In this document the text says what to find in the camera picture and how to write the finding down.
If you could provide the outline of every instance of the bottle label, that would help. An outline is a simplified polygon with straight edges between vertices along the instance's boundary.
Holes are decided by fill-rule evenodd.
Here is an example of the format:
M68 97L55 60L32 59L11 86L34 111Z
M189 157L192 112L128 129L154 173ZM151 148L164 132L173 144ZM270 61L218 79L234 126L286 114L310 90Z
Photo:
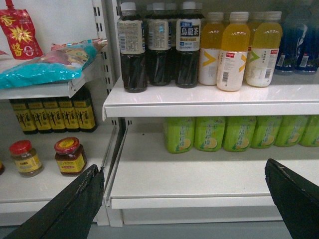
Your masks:
M223 90L239 90L243 81L247 51L220 51L217 83Z
M118 22L120 51L122 54L145 52L144 25L141 20Z
M150 50L169 50L171 45L171 22L150 19L148 22L148 44Z
M251 49L246 70L248 84L261 86L271 82L278 52L279 49Z
M219 53L219 49L200 49L198 77L200 83L216 85Z
M34 157L25 160L15 160L14 162L20 173L29 173L42 166L37 154Z
M176 49L198 51L200 49L200 19L179 19L176 25Z

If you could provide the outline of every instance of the red package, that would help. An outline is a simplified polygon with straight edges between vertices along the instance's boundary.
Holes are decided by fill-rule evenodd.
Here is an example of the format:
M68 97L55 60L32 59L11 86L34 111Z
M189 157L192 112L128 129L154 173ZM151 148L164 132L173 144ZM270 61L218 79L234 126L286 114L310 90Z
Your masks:
M16 10L12 0L5 0L8 9L0 9L0 25L15 59L28 60L43 55L35 39L35 29L29 13Z

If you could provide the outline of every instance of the bottle cap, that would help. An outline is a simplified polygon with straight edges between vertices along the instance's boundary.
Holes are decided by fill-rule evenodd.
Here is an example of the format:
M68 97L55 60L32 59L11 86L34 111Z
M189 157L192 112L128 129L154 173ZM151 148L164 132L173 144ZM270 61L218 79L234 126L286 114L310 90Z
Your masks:
M135 2L124 2L121 4L122 11L136 10Z
M281 11L266 11L264 13L264 20L280 20L281 19Z
M166 10L176 10L177 6L175 3L166 3L165 4L165 9Z
M154 2L153 3L153 10L165 10L165 3L164 2Z
M196 9L196 3L194 1L183 2L183 9Z
M207 18L215 21L222 21L224 19L223 12L209 12Z
M233 11L230 13L229 20L233 21L248 21L249 13L247 11Z

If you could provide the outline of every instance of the sauce jar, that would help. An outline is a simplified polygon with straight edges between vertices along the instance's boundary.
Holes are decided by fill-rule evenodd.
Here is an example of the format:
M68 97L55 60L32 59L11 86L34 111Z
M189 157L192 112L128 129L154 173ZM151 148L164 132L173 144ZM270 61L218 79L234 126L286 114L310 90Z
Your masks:
M33 177L42 172L43 165L29 140L15 142L9 150L21 176Z
M63 175L80 174L86 163L87 158L83 145L76 137L67 137L58 142L54 146L55 160Z

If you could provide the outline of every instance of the gray floor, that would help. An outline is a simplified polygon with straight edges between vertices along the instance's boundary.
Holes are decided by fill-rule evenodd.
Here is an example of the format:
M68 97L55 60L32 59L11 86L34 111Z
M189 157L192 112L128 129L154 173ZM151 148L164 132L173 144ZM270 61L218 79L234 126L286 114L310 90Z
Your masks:
M0 239L14 228L0 228ZM283 222L136 225L122 228L92 225L88 239L292 239Z

